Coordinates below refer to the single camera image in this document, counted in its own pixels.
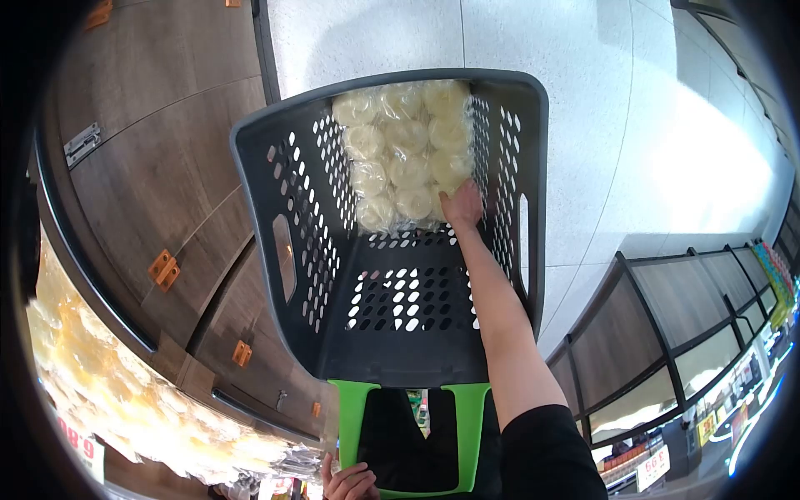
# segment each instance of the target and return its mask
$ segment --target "product display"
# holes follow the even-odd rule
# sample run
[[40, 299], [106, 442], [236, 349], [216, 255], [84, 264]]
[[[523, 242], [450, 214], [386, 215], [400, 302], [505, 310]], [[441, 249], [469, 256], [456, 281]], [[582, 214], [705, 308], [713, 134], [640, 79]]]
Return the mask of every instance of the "product display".
[[207, 485], [283, 475], [319, 482], [320, 450], [204, 406], [128, 349], [86, 304], [42, 230], [37, 298], [26, 309], [38, 380], [59, 415], [132, 462], [163, 462]]
[[383, 154], [386, 144], [381, 131], [372, 125], [349, 127], [342, 138], [345, 142], [345, 152], [353, 160], [377, 159]]
[[410, 190], [397, 190], [394, 192], [394, 203], [398, 213], [409, 219], [421, 220], [430, 214], [432, 206], [430, 189], [420, 186]]
[[389, 178], [398, 188], [422, 187], [430, 178], [428, 161], [421, 155], [394, 156], [389, 162]]
[[428, 139], [437, 150], [464, 154], [470, 145], [470, 132], [460, 117], [433, 117], [428, 124]]
[[430, 80], [422, 86], [422, 100], [428, 113], [438, 117], [459, 117], [466, 111], [470, 89], [464, 82]]
[[378, 114], [378, 101], [370, 89], [356, 90], [334, 99], [334, 119], [341, 126], [359, 126], [372, 122]]
[[378, 93], [383, 117], [389, 120], [416, 120], [422, 108], [417, 83], [387, 85]]
[[334, 99], [360, 231], [396, 234], [445, 222], [439, 191], [452, 196], [474, 168], [469, 96], [466, 82], [429, 80]]
[[442, 186], [457, 189], [472, 174], [470, 158], [439, 150], [430, 157], [430, 172]]
[[441, 184], [433, 184], [430, 187], [430, 202], [432, 207], [430, 209], [431, 217], [437, 221], [445, 220], [445, 213], [442, 211], [442, 200], [439, 199], [439, 193], [445, 193], [447, 196], [452, 197], [458, 187], [442, 186]]
[[378, 196], [389, 186], [389, 175], [379, 162], [353, 162], [350, 184], [364, 198]]
[[358, 224], [371, 233], [388, 233], [397, 220], [394, 200], [386, 194], [359, 200], [355, 212]]
[[428, 144], [428, 130], [417, 120], [400, 120], [386, 126], [386, 145], [390, 154], [419, 154]]

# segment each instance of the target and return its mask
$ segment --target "green basket handle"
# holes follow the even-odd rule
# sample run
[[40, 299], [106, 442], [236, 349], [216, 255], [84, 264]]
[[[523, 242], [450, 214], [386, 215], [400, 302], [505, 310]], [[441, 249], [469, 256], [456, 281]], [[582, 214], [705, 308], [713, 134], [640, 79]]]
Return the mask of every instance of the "green basket handle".
[[[329, 380], [328, 382], [339, 389], [339, 463], [344, 469], [355, 464], [358, 454], [366, 395], [372, 389], [380, 389], [380, 385], [347, 380]], [[483, 404], [489, 387], [488, 382], [441, 387], [443, 390], [452, 392], [455, 397], [458, 486], [454, 490], [430, 493], [380, 490], [381, 498], [436, 497], [472, 491], [475, 486], [475, 471], [478, 469], [478, 452], [481, 449]]]

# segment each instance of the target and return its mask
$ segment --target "tiled floor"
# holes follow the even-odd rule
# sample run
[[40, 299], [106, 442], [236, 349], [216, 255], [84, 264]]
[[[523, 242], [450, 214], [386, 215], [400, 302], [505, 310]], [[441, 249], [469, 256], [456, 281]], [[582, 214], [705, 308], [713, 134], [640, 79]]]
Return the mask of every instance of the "tiled floor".
[[617, 250], [636, 258], [740, 245], [782, 218], [794, 168], [761, 104], [724, 49], [669, 0], [269, 7], [283, 97], [426, 67], [521, 70], [542, 82], [545, 356]]

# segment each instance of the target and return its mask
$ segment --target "hand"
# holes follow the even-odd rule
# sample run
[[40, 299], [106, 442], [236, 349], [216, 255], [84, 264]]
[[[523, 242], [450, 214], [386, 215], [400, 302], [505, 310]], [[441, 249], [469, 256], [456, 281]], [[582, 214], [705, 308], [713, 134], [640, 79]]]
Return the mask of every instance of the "hand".
[[440, 191], [439, 200], [445, 218], [456, 232], [474, 228], [483, 216], [481, 192], [471, 178], [461, 183], [452, 198]]
[[322, 460], [322, 495], [327, 500], [380, 500], [375, 487], [375, 474], [364, 462], [330, 473], [330, 453]]

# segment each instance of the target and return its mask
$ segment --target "shopping basket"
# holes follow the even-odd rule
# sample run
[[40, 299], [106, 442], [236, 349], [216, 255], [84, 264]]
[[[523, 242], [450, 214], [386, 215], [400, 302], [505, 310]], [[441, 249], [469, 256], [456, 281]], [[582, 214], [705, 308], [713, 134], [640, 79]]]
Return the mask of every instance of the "shopping basket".
[[[435, 79], [469, 83], [474, 176], [485, 206], [478, 229], [538, 335], [547, 96], [534, 77], [457, 68], [357, 78], [268, 106], [230, 134], [278, 334], [310, 374], [339, 388], [342, 466], [355, 462], [369, 390], [441, 387], [454, 393], [458, 487], [425, 494], [383, 490], [382, 498], [472, 490], [489, 379], [453, 230], [443, 224], [396, 237], [359, 235], [349, 160], [331, 103], [349, 90]], [[521, 234], [527, 234], [527, 248]]]

